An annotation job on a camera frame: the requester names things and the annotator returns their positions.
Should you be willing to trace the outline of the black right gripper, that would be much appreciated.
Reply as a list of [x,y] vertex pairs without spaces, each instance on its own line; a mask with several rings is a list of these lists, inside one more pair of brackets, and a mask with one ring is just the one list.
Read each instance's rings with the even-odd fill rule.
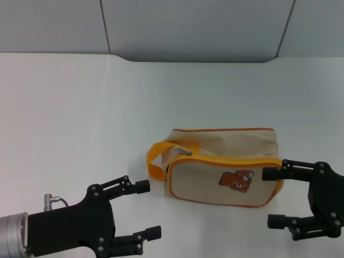
[[269,229],[288,228],[294,241],[340,236],[343,227],[343,176],[334,172],[328,163],[284,159],[279,168],[264,167],[262,180],[297,180],[310,183],[308,200],[314,216],[300,218],[269,214]]

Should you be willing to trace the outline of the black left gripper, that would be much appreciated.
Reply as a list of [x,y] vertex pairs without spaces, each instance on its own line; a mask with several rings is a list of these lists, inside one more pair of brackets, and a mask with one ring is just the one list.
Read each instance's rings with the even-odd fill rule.
[[77,247],[90,248],[96,257],[142,255],[144,241],[162,237],[161,226],[113,237],[115,227],[109,200],[146,192],[150,192],[149,180],[132,183],[127,175],[91,185],[78,204],[29,215],[28,249],[35,257]]

